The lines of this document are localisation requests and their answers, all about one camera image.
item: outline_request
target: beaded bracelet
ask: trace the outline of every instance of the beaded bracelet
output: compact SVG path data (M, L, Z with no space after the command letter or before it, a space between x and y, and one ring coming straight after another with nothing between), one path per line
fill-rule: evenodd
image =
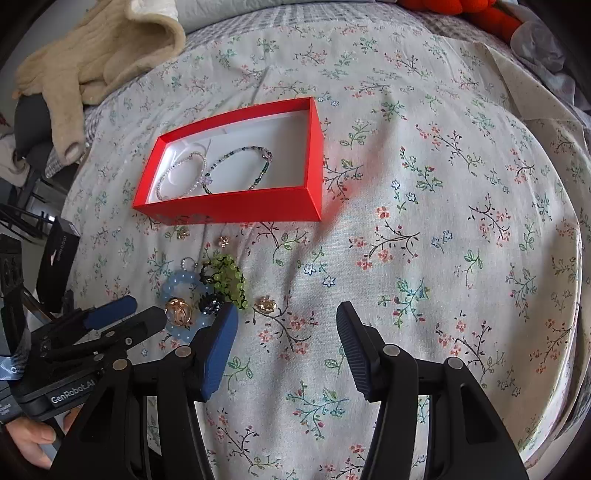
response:
M197 180L195 181L195 183L193 183L193 185L191 186L191 188L189 188L186 192L177 195L176 197L164 197L162 196L162 193L160 192L160 188L162 188L162 182L164 181L164 179L167 177L167 175L172 172L175 168L177 168L179 165L182 165L188 161L191 161L193 159L193 156L197 155L199 157L201 157L202 160L202 164L201 164L201 169L199 171L199 175L197 176ZM181 197L184 197L185 195L188 195L189 193L191 193L194 189L197 188L197 186L201 183L204 182L204 175L203 172L205 171L205 157L203 155L201 155L199 152L192 152L187 158L182 159L179 162L176 162L175 164L171 165L169 168L166 169L166 171L160 176L160 178L158 179L158 183L156 184L156 198L158 200L160 200L161 202L163 200L172 200L172 199L178 199Z
M211 275L206 273L208 268L213 270ZM246 279L230 255L217 254L204 262L199 277L203 284L213 285L225 301L231 301L241 310L248 308L244 290Z
M256 187L258 185L258 183L262 179L262 176L269 169L269 164L273 161L273 154L270 152L270 150L266 149L265 147L257 147L256 145L251 145L250 147L241 147L241 148L237 148L236 150L232 150L231 152L226 153L223 157L221 157L219 160L214 162L211 167L209 167L209 171L203 176L203 182L201 184L205 193L207 193L208 195L213 195L213 193L209 190L209 188L207 188L207 186L211 185L212 181L213 181L213 179L212 179L213 169L216 168L220 163L222 163L227 158L230 158L232 155L235 155L236 153L242 152L245 150L258 150L259 152L261 152L262 159L266 161L265 166L261 170L261 173L259 173L259 176L257 178L255 178L255 181L252 182L252 185L250 187L248 187L248 190L252 190L254 187Z
M174 291L180 284L188 284L195 290L197 290L203 297L207 296L208 294L212 293L212 287L209 285L205 285L197 279L197 275L195 272L188 271L185 269L177 270L172 275L168 277L166 282L162 285L161 292L160 292L160 300L167 304L173 298L177 298L181 300L183 303L186 303L183 299L178 298ZM197 330L202 327L210 326L213 321L214 317L209 316L208 313L201 311L201 313L196 312L196 309L193 309L193 316L194 318L185 318L185 325L176 325L176 322L171 321L173 318L167 315L168 322L166 324L166 330L171 335L180 338L181 340L189 343L192 339Z

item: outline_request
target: bed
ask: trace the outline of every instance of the bed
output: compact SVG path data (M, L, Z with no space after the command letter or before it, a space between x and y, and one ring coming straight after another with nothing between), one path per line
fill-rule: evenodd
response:
M131 209L159 135L303 96L325 136L322 222L168 227ZM241 314L222 385L197 406L216 478L358 480L377 409L339 342L344 300L417 358L461 357L527 466L573 407L586 412L584 132L494 37L382 3L265 9L190 34L177 59L89 111L86 130L90 154L63 210L82 234L77 306L127 293L140 309L162 306L181 259L211 257L222 235L249 301L277 301L273 314ZM162 332L130 358L179 344ZM158 450L156 409L152 399ZM412 478L428 409L421 398Z

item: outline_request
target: green beaded keychain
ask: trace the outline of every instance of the green beaded keychain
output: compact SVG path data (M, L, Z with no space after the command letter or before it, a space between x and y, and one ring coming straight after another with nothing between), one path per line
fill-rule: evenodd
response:
M206 274L208 268L213 271L211 275ZM204 262L199 278L203 284L213 285L225 301L231 301L241 310L248 308L244 290L246 279L230 255L216 254L211 260Z

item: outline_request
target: blue beaded keychain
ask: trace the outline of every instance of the blue beaded keychain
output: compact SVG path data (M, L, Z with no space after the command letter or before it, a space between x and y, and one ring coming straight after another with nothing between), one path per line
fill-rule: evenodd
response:
M195 261L190 257L185 257L181 261L181 268L182 270L177 270L172 275L168 277L166 282L162 285L161 291L161 300L166 304L169 300L175 298L174 290L183 283L189 284L194 286L198 293L203 297L206 294L213 293L213 287L209 285L204 285L199 281L198 275L195 274L194 271L190 271L185 269L185 262L187 260L193 261L193 268L195 267ZM197 330L203 327L208 327L213 323L215 319L215 315L210 314L203 314L200 312L198 308L193 309L193 324L190 327L185 326L178 326L174 325L172 321L168 320L166 324L166 331L170 333L170 335L175 336L187 343L190 343L197 333Z

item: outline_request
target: red box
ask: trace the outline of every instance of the red box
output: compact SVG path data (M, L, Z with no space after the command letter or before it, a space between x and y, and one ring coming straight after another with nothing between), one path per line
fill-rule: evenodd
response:
M308 112L304 182L301 186L204 194L162 202L148 201L154 176L170 143L235 122L297 111ZM156 140L139 180L133 208L166 225L292 220L318 222L322 216L323 140L312 97L254 105L177 128Z

